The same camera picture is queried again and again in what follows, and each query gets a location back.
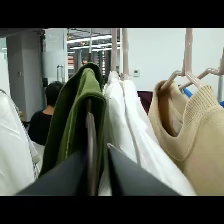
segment wall switch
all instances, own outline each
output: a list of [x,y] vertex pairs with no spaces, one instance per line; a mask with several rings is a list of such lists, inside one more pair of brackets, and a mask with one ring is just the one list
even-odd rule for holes
[[139,76],[140,76],[140,70],[134,70],[133,77],[139,77]]

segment blue object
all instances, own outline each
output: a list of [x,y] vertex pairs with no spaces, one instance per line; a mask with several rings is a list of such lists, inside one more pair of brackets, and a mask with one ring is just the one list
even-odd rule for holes
[[[187,88],[184,88],[183,89],[183,92],[185,93],[185,95],[187,95],[188,98],[191,98],[192,97],[192,93],[190,90],[188,90]],[[224,107],[224,101],[220,102],[219,103],[222,107]]]

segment ceiling light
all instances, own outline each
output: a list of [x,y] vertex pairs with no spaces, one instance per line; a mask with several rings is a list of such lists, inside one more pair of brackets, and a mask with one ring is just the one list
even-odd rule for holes
[[[96,44],[96,45],[92,45],[92,48],[95,47],[106,47],[106,46],[111,46],[112,43],[107,43],[107,44]],[[82,49],[82,48],[89,48],[89,46],[83,46],[83,47],[72,47],[70,48],[71,50],[77,50],[77,49]]]
[[[92,41],[93,40],[104,40],[104,39],[110,39],[110,38],[112,38],[112,35],[95,36],[95,37],[92,37]],[[76,40],[68,40],[67,44],[79,43],[82,41],[90,41],[90,37],[76,39]]]
[[92,51],[109,51],[109,50],[112,50],[112,48],[93,49]]

